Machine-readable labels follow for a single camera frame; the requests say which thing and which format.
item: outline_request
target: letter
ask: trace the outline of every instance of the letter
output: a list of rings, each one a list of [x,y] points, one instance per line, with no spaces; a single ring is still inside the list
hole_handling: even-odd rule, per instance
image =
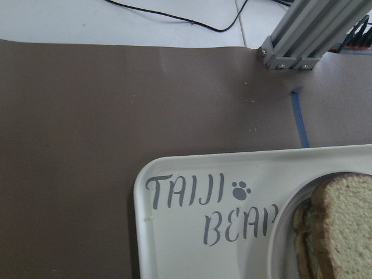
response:
[[[274,217],[273,221],[271,221],[274,224],[274,221],[278,216],[279,209],[278,209],[278,206],[275,203],[273,203],[271,206],[273,206],[275,208],[275,217]]]
[[[188,205],[192,205],[195,199],[195,191],[196,191],[196,176],[192,176],[192,191],[190,197],[190,203]]]
[[[216,240],[214,241],[214,243],[209,245],[210,247],[213,246],[214,244],[216,244],[220,240],[220,237],[221,237],[221,234],[220,234],[220,231],[218,230],[218,228],[220,227],[220,225],[222,223],[222,215],[218,211],[213,212],[212,215],[213,214],[217,214],[218,217],[219,217],[219,220],[218,220],[217,225],[213,229],[213,231],[216,232]],[[209,216],[205,215],[205,230],[204,230],[204,238],[203,238],[203,243],[205,245],[208,245],[208,232],[209,232],[209,225],[210,225],[211,219],[212,219],[212,217],[209,217]]]
[[[174,192],[174,186],[176,186],[177,180],[178,180],[179,178],[182,179],[181,190],[179,190],[178,192]],[[169,183],[170,183],[170,188],[169,188],[169,195],[168,195],[168,208],[170,208],[170,206],[171,206],[171,203],[172,203],[172,196],[173,196],[173,194],[180,195],[179,203],[180,203],[180,206],[182,206],[182,203],[183,203],[183,201],[184,201],[186,179],[185,179],[183,176],[178,176],[178,177],[176,178],[176,180],[174,180],[174,182],[169,181]]]
[[[233,214],[234,211],[235,211],[235,209],[232,210],[232,211],[228,214],[228,216],[227,216],[227,221],[230,223],[230,225],[228,225],[227,228],[226,228],[225,237],[226,237],[226,240],[227,240],[228,242],[234,242],[234,241],[237,240],[238,237],[239,237],[239,234],[237,234],[237,237],[235,237],[235,239],[230,239],[230,227],[231,227],[232,224],[233,224],[233,222],[231,221],[231,215]],[[239,216],[239,208],[237,208],[237,217],[238,217],[238,216]]]
[[[149,183],[152,181],[155,181],[155,196],[153,197],[152,208],[158,209],[158,201],[159,201],[159,195],[160,195],[160,182],[159,181],[170,179],[172,176],[173,176],[172,174],[169,176],[154,176],[154,177],[147,179],[146,181],[147,190],[150,190]]]
[[[220,202],[221,199],[222,199],[224,181],[225,181],[225,178],[223,176],[223,173],[220,173],[220,191],[219,191],[219,198],[218,198],[217,202]]]
[[[267,218],[269,217],[269,214],[266,210],[266,208],[263,208],[263,226],[262,226],[262,233],[265,237],[267,234]]]
[[[256,212],[256,216],[255,216],[255,221],[253,222],[248,222],[248,218],[249,218],[249,214],[251,213],[251,210],[254,209],[255,212]],[[244,212],[244,229],[243,229],[243,237],[244,239],[246,239],[246,231],[247,231],[247,226],[248,225],[253,225],[254,228],[253,228],[253,233],[255,235],[255,237],[257,237],[257,231],[258,231],[258,209],[254,206],[251,207],[251,209],[247,212]]]
[[[199,198],[199,203],[201,205],[206,205],[210,201],[210,196],[212,195],[212,189],[213,189],[213,176],[211,174],[208,174],[209,177],[209,186],[208,186],[208,195],[207,199],[205,200],[205,203],[202,203],[202,198]]]

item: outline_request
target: bread slice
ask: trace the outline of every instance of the bread slice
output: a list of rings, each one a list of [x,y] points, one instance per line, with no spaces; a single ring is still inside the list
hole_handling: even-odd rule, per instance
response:
[[[296,210],[294,229],[301,279],[372,278],[372,176],[319,185]]]

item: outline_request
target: wire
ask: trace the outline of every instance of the wire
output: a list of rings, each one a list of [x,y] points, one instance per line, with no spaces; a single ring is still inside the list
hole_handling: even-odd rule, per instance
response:
[[[184,22],[190,22],[191,24],[196,24],[196,25],[199,25],[199,26],[202,26],[204,28],[208,28],[214,32],[219,32],[219,33],[222,33],[222,32],[226,32],[227,30],[229,30],[234,24],[235,22],[237,21],[239,15],[241,14],[241,12],[243,11],[244,7],[245,7],[245,4],[248,2],[248,0],[245,0],[242,7],[240,8],[237,16],[235,17],[235,19],[232,21],[232,23],[224,28],[224,29],[218,29],[218,28],[215,28],[215,27],[212,27],[210,25],[207,25],[205,23],[202,23],[202,22],[197,22],[195,20],[192,20],[192,19],[186,19],[184,17],[180,17],[180,16],[175,16],[175,15],[171,15],[171,14],[168,14],[168,13],[164,13],[164,12],[158,12],[157,10],[149,10],[149,9],[143,9],[143,8],[138,8],[138,7],[135,7],[135,6],[130,6],[130,5],[126,5],[126,4],[122,4],[122,3],[118,3],[118,2],[115,2],[113,0],[105,0],[106,2],[109,2],[109,3],[112,3],[114,5],[117,5],[117,6],[121,6],[121,7],[124,7],[124,8],[127,8],[127,9],[132,9],[132,10],[139,10],[141,12],[146,12],[146,13],[154,13],[156,15],[161,15],[161,16],[167,16],[167,17],[171,17],[172,19],[178,19],[178,20],[182,20]],[[280,4],[283,4],[285,6],[288,6],[290,7],[291,4],[289,3],[292,3],[294,0],[272,0],[274,2],[277,2],[277,3],[280,3]]]

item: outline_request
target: tray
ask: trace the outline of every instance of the tray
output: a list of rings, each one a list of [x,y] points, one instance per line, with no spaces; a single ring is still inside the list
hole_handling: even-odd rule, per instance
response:
[[[268,278],[269,238],[294,191],[371,170],[372,145],[156,159],[134,187],[141,278]]]

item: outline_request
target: cable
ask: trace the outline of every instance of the cable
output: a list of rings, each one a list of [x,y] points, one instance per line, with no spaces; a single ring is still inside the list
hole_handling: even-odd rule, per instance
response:
[[[244,4],[242,5],[242,7],[240,8],[240,11],[238,12],[237,16],[235,17],[234,21],[226,28],[224,29],[218,29],[218,28],[214,28],[212,26],[209,26],[205,23],[201,23],[201,22],[197,22],[197,21],[194,21],[192,19],[186,19],[184,17],[180,17],[180,16],[174,16],[174,15],[170,15],[168,13],[163,13],[163,12],[158,12],[156,10],[148,10],[148,9],[143,9],[143,8],[138,8],[138,7],[134,7],[134,6],[129,6],[129,5],[125,5],[125,4],[122,4],[122,3],[118,3],[118,2],[115,2],[115,1],[112,1],[112,0],[105,0],[109,3],[112,3],[112,4],[115,4],[115,5],[118,5],[118,6],[121,6],[121,7],[125,7],[125,8],[128,8],[128,9],[132,9],[132,10],[139,10],[141,12],[147,12],[147,13],[154,13],[156,15],[162,15],[162,16],[167,16],[167,17],[171,17],[173,19],[178,19],[178,20],[183,20],[185,22],[190,22],[191,24],[196,24],[196,25],[199,25],[199,26],[202,26],[202,27],[205,27],[205,28],[208,28],[212,31],[215,31],[215,32],[219,32],[219,33],[222,33],[222,32],[225,32],[227,30],[229,30],[234,24],[235,22],[237,21],[239,15],[241,14],[241,12],[243,11],[243,8],[245,6],[245,4],[248,2],[248,0],[245,0],[244,1]]]

